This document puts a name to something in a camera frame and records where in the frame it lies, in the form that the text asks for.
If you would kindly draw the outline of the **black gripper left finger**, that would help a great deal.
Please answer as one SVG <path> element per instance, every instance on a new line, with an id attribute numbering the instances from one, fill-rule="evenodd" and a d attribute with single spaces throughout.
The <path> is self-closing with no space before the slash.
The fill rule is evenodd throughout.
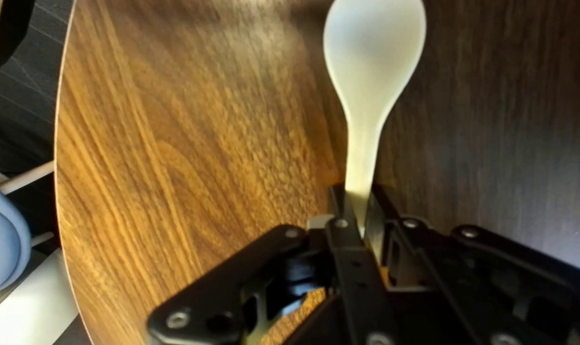
<path id="1" fill-rule="evenodd" d="M 311 229 L 280 225 L 169 298 L 148 317 L 152 345 L 256 345 L 323 290 L 324 304 L 288 345 L 399 345 L 372 250 L 349 196 L 336 189 L 334 216 Z"/>

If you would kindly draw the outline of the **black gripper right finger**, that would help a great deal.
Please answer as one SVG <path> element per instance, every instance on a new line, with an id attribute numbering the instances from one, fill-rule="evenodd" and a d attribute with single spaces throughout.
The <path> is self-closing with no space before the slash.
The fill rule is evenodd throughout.
<path id="1" fill-rule="evenodd" d="M 478 225 L 443 235 L 380 189 L 378 252 L 414 342 L 580 345 L 580 269 Z"/>

